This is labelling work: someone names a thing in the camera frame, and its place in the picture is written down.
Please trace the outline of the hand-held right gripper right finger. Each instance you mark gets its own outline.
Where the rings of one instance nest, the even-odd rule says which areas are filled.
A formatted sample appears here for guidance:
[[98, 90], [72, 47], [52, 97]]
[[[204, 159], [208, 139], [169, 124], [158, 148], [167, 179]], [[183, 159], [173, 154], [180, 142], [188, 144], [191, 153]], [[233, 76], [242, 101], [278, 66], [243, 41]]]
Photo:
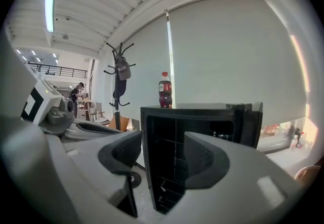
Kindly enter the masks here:
[[254, 148], [184, 134], [189, 177], [164, 223], [279, 223], [304, 188]]

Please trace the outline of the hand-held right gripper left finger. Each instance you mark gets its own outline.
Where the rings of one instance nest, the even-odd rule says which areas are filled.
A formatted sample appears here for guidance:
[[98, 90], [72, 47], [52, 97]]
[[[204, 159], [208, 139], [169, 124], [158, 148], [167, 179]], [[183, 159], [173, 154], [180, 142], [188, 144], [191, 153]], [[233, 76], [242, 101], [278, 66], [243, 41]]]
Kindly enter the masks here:
[[132, 188], [132, 168], [141, 153], [140, 131], [64, 143], [81, 175], [109, 204], [138, 217]]

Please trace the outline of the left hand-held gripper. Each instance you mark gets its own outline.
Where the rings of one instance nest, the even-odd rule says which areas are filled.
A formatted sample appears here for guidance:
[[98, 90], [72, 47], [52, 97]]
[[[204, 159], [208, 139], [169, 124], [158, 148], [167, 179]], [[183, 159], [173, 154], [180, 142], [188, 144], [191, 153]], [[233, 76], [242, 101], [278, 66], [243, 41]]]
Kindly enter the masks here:
[[1, 116], [39, 126], [63, 142], [79, 142], [121, 133], [104, 125], [74, 119], [72, 101], [24, 64], [1, 33]]

